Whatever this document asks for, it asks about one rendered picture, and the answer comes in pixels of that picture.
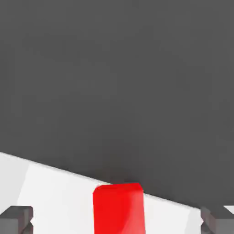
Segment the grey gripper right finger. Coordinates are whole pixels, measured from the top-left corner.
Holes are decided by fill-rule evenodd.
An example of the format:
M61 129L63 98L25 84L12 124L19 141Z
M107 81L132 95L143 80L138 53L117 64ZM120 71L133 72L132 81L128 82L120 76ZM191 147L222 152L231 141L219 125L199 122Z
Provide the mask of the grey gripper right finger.
M224 206L202 206L201 218L201 234L234 234L234 214Z

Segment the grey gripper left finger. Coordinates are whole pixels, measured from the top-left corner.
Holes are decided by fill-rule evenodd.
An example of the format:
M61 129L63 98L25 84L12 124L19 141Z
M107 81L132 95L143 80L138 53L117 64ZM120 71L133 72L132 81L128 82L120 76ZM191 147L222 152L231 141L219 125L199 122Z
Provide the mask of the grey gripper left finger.
M33 234L32 206L10 206L0 214L0 234Z

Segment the small red cube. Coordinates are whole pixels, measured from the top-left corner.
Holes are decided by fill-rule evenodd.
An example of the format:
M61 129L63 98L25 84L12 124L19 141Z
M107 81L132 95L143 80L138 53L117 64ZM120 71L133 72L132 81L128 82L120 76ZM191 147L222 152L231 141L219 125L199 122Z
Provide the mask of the small red cube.
M139 183L101 185L93 191L94 234L146 234Z

